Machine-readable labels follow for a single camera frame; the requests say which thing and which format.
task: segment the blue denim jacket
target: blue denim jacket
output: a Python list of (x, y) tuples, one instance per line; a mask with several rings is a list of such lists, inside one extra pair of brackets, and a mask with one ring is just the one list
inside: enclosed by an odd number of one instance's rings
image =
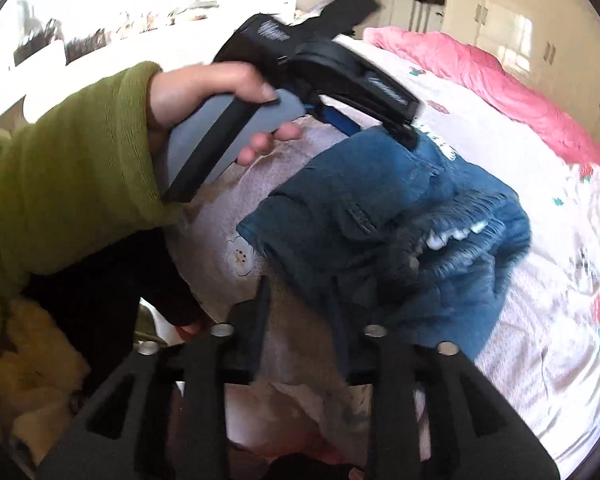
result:
[(511, 188), (434, 140), (419, 134), (410, 152), (381, 127), (355, 134), (237, 231), (326, 316), (356, 303), (408, 342), (453, 341), (475, 359), (528, 251), (529, 221)]

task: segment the clothing pile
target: clothing pile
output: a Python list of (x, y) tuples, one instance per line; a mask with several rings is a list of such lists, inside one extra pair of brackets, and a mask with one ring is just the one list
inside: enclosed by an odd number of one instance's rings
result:
[[(338, 373), (334, 309), (358, 304), (407, 342), (450, 340), (475, 359), (530, 227), (512, 189), (439, 137), (419, 133), (410, 152), (381, 127), (347, 138), (303, 121), (303, 139), (202, 189), (167, 232), (168, 247), (218, 321), (253, 297), (261, 274), (273, 277), (259, 381), (295, 399), (362, 465), (370, 389), (348, 388)], [(416, 405), (424, 424), (423, 399)]]
[(0, 356), (0, 436), (33, 478), (80, 408), (90, 368), (37, 303), (13, 300), (8, 311), (8, 349)]

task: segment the metal rivet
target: metal rivet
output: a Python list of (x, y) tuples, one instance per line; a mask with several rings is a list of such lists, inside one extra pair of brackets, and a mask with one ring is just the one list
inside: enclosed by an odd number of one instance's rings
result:
[(386, 336), (386, 328), (382, 325), (369, 325), (365, 327), (365, 335), (368, 337)]
[(442, 355), (456, 355), (460, 351), (460, 348), (456, 343), (451, 341), (445, 341), (438, 345), (438, 353)]
[(160, 349), (155, 341), (142, 341), (138, 346), (138, 353), (142, 355), (153, 355)]
[(234, 327), (227, 323), (221, 323), (211, 328), (211, 335), (216, 337), (229, 337), (234, 334)]

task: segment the pink blanket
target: pink blanket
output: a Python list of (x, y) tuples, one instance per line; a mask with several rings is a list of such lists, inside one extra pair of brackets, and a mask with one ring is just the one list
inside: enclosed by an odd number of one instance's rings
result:
[(365, 41), (472, 90), (508, 118), (527, 124), (568, 164), (600, 166), (600, 146), (553, 102), (504, 72), (487, 52), (440, 32), (368, 28)]

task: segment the white bedsheet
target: white bedsheet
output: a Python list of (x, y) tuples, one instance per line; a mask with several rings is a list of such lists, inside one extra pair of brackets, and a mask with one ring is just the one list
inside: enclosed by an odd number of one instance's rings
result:
[(600, 168), (568, 166), (528, 126), (464, 87), (340, 41), (426, 103), (416, 126), (448, 156), (458, 152), (519, 194), (532, 247), (477, 365), (567, 478), (600, 437)]

